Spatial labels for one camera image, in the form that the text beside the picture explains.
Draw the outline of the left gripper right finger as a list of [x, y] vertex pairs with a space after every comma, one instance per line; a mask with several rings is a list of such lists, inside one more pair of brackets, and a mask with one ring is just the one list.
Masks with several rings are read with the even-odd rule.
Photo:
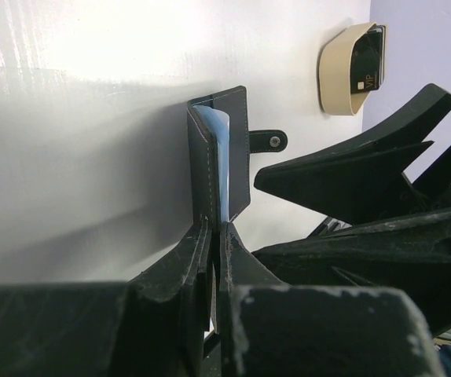
[[217, 321], [224, 376], [441, 376], [427, 322], [385, 287], [292, 286], [220, 231]]

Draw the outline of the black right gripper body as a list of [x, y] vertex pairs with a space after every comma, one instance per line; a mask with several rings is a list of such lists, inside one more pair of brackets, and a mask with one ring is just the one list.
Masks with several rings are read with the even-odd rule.
[[451, 145], [414, 181], [402, 176], [387, 191], [388, 199], [398, 195], [398, 201], [375, 221], [451, 207]]

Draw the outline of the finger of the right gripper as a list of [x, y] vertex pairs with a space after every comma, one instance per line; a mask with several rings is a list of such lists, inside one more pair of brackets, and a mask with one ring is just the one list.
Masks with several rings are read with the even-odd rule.
[[427, 135], [451, 112], [451, 93], [427, 84], [373, 128], [318, 152], [262, 168], [254, 186], [344, 221], [375, 221], [399, 199], [387, 191], [432, 141]]
[[400, 289], [432, 333], [451, 329], [451, 207], [279, 243], [254, 255], [292, 285]]

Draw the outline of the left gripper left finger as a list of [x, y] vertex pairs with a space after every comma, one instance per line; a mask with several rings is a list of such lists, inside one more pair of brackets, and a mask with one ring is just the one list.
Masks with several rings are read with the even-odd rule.
[[0, 285], [0, 376], [197, 376], [212, 229], [129, 281]]

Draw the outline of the black leather card holder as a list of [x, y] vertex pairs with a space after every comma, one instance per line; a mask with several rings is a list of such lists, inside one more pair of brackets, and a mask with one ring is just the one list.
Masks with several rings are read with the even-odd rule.
[[187, 129], [193, 216], [217, 232], [251, 202], [250, 154], [281, 152], [288, 137], [282, 130], [249, 130], [244, 86], [190, 100]]

